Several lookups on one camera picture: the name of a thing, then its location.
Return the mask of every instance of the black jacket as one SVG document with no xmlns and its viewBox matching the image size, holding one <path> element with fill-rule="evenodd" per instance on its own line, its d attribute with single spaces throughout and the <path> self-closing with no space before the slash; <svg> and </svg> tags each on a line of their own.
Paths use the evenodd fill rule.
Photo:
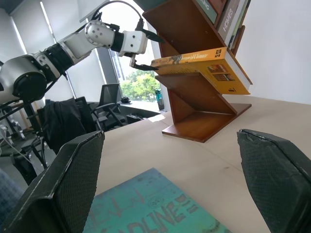
<svg viewBox="0 0 311 233">
<path fill-rule="evenodd" d="M 75 99 L 50 102 L 44 107 L 43 116 L 44 138 L 56 154 L 65 143 L 86 134 Z"/>
</svg>

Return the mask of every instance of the white book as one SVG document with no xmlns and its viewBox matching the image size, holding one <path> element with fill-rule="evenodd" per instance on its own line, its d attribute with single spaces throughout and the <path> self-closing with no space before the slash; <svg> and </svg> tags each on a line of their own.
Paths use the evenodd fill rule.
<svg viewBox="0 0 311 233">
<path fill-rule="evenodd" d="M 237 11 L 235 12 L 235 15 L 233 17 L 233 20 L 232 20 L 232 23 L 230 25 L 230 28 L 229 28 L 229 31 L 228 31 L 228 34 L 225 38 L 225 44 L 228 46 L 229 43 L 230 43 L 230 39 L 232 37 L 232 34 L 233 34 L 233 31 L 235 29 L 235 26 L 237 25 L 237 22 L 239 20 L 239 17 L 240 17 L 240 14 L 241 14 L 241 11 L 243 9 L 243 6 L 244 6 L 244 3 L 245 3 L 245 0 L 240 0 L 239 2 L 239 5 L 238 5 L 238 8 L 237 8 Z"/>
</svg>

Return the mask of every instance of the yellow book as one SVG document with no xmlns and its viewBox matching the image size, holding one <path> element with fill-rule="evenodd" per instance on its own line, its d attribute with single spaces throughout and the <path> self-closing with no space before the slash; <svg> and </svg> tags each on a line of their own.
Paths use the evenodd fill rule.
<svg viewBox="0 0 311 233">
<path fill-rule="evenodd" d="M 200 72 L 221 94 L 249 95 L 252 82 L 227 47 L 153 60 L 159 75 Z"/>
</svg>

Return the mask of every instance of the chair backrest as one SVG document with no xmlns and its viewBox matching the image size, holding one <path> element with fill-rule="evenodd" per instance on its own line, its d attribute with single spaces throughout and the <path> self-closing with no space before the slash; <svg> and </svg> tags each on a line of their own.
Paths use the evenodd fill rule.
<svg viewBox="0 0 311 233">
<path fill-rule="evenodd" d="M 119 86 L 120 86 L 119 83 L 111 83 L 103 85 L 99 106 L 109 103 L 117 103 Z"/>
<path fill-rule="evenodd" d="M 80 97 L 76 99 L 76 104 L 78 106 L 80 115 L 81 115 L 81 122 L 86 130 L 86 133 L 91 133 L 96 131 L 96 126 L 94 123 L 94 119 L 91 114 L 91 110 L 87 104 L 85 97 Z"/>
</svg>

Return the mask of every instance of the robotic arm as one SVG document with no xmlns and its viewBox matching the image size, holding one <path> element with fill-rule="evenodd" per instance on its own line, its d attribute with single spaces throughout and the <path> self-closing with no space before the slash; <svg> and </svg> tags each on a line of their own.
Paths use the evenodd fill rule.
<svg viewBox="0 0 311 233">
<path fill-rule="evenodd" d="M 144 54 L 148 39 L 162 42 L 155 33 L 143 29 L 140 18 L 135 31 L 119 32 L 119 26 L 92 20 L 43 52 L 13 58 L 0 64 L 0 108 L 7 103 L 40 100 L 61 75 L 88 57 L 98 47 L 111 49 L 119 56 L 131 57 L 130 66 L 142 70 L 156 70 L 137 65 L 135 56 Z"/>
</svg>

